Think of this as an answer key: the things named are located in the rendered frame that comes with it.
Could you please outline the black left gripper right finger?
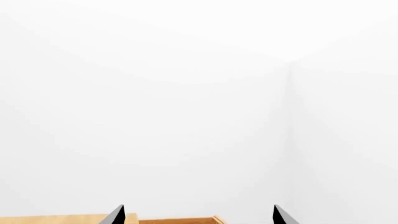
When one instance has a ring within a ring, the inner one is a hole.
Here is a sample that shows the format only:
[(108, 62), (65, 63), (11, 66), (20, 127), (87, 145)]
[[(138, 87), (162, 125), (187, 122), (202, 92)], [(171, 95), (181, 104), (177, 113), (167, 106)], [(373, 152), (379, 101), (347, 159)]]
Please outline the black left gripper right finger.
[(274, 224), (300, 224), (279, 205), (274, 205), (272, 219)]

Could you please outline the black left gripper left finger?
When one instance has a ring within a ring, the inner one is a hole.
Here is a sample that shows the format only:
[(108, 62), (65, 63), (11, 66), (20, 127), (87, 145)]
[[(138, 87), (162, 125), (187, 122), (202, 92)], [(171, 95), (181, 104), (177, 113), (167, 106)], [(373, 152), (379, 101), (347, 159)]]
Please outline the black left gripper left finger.
[(119, 205), (98, 224), (124, 224), (125, 219), (126, 214), (124, 211), (124, 205)]

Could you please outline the light wooden cabinet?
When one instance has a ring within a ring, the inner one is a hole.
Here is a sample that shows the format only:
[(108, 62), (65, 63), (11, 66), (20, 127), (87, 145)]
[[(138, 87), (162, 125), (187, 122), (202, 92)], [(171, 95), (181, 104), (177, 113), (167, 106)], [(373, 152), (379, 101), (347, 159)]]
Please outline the light wooden cabinet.
[(0, 217), (0, 224), (99, 224), (107, 214)]

